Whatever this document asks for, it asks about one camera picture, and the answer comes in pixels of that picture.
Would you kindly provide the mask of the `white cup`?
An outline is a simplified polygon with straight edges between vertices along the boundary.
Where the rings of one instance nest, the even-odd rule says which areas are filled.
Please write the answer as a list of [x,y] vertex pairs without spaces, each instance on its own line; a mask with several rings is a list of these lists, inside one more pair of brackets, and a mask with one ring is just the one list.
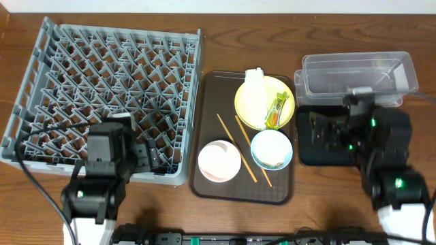
[[212,182],[227,182],[239,172],[242,159],[238,149],[225,140],[208,143],[198,153],[198,167]]

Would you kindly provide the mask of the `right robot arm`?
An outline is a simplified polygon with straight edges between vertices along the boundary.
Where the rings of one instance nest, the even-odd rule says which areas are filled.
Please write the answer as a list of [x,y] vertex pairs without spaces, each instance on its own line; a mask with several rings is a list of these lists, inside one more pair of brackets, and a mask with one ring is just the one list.
[[300,160],[311,166],[350,165],[389,244],[434,244],[433,206],[422,174],[408,165],[409,115],[376,103],[375,93],[350,93],[341,105],[297,111]]

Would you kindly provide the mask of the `light blue bowl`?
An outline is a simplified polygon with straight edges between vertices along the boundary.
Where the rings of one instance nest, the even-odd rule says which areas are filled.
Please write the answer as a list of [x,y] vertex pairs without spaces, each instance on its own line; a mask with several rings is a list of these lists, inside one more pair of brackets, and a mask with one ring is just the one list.
[[250,151],[256,165],[271,171],[287,167],[294,153],[290,139],[272,129],[257,133],[251,141]]

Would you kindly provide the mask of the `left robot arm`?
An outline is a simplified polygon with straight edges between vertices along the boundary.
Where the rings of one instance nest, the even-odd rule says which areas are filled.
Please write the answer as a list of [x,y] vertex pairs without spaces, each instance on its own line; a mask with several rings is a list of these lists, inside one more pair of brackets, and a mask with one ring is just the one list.
[[64,233],[72,234],[72,244],[154,244],[145,227],[116,220],[131,177],[158,165],[155,145],[137,143],[134,117],[125,112],[91,125],[87,146],[87,159],[61,194]]

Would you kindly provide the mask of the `green snack wrapper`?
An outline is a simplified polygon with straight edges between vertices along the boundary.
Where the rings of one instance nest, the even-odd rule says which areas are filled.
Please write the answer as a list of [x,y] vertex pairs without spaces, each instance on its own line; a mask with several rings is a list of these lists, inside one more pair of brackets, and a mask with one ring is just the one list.
[[286,100],[289,98],[287,92],[277,93],[266,117],[266,128],[277,130],[280,125],[280,116]]

